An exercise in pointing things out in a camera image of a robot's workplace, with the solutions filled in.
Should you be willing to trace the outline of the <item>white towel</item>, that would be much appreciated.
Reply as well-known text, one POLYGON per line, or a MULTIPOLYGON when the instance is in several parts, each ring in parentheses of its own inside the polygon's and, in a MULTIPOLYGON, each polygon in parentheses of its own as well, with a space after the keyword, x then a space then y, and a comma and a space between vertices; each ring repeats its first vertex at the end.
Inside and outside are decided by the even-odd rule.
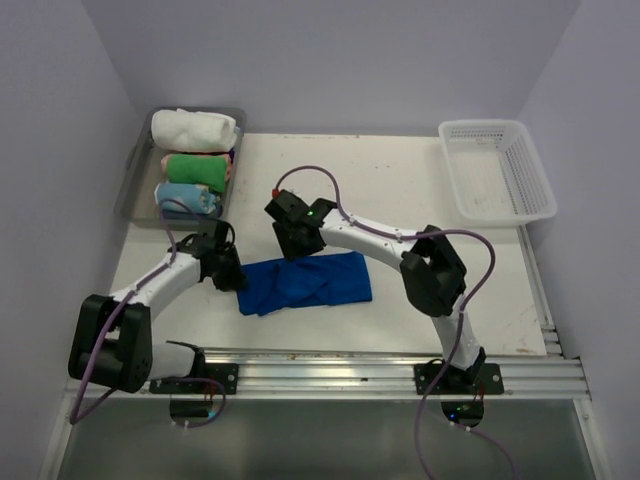
POLYGON ((156 111, 150 130, 158 147, 187 153, 228 152, 238 137, 232 117, 184 109, 156 111))

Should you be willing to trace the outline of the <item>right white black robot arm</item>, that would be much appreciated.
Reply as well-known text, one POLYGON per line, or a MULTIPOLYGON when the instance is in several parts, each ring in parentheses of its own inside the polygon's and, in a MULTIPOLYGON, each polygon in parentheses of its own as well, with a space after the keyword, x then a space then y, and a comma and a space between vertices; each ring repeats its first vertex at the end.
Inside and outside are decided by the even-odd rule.
POLYGON ((421 232, 391 228, 343 213, 338 204, 319 198, 306 204, 287 190, 274 190, 265 207, 283 256, 309 257, 326 247, 360 253, 402 278, 405 295, 417 311, 431 318, 449 365, 442 380, 468 392, 481 380, 486 354, 464 311, 467 268, 456 250, 432 225, 421 232))

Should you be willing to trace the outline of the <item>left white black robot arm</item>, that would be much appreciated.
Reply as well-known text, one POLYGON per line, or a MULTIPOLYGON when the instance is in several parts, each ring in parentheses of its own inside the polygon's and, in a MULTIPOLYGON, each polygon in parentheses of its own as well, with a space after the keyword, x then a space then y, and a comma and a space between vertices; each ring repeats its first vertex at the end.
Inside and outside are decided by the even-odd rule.
POLYGON ((88 296, 80 307, 68 360, 73 379, 127 393, 146 382, 174 381, 185 392, 208 379, 201 348, 184 342, 155 344, 153 321, 195 285, 211 280, 223 292, 248 286, 226 221, 205 221, 197 232, 173 243, 151 272, 126 289, 88 296))

